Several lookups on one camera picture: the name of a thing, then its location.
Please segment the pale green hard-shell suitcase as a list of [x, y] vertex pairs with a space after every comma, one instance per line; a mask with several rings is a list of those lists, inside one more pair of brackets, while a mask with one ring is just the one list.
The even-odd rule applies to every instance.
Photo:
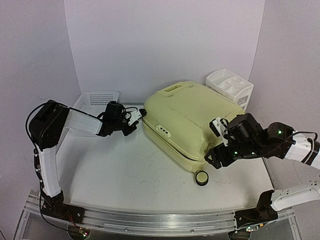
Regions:
[[231, 121], [245, 110], [195, 81], [180, 81], [157, 91], [144, 102], [144, 133], [183, 169], [205, 186], [209, 175], [205, 155], [222, 140], [210, 128], [214, 119]]

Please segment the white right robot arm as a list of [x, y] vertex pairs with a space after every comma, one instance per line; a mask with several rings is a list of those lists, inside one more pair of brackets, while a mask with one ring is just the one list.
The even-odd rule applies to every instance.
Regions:
[[320, 199], [320, 140], [316, 132], [295, 130], [281, 122], [262, 128], [245, 115], [216, 118], [210, 130], [220, 141], [205, 155], [216, 169], [258, 159], [270, 160], [278, 189], [266, 190], [255, 207], [235, 213], [240, 222], [274, 220], [278, 212]]

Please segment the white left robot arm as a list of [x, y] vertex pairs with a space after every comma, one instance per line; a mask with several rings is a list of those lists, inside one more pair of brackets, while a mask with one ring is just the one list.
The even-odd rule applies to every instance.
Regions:
[[26, 132], [34, 145], [34, 167], [40, 182], [41, 195], [48, 211], [57, 219], [72, 208], [64, 203], [58, 172], [56, 152], [64, 129], [83, 131], [98, 137], [107, 137], [121, 131], [124, 136], [133, 133], [140, 120], [147, 115], [143, 108], [130, 111], [111, 101], [98, 116], [49, 100], [37, 106], [26, 119]]

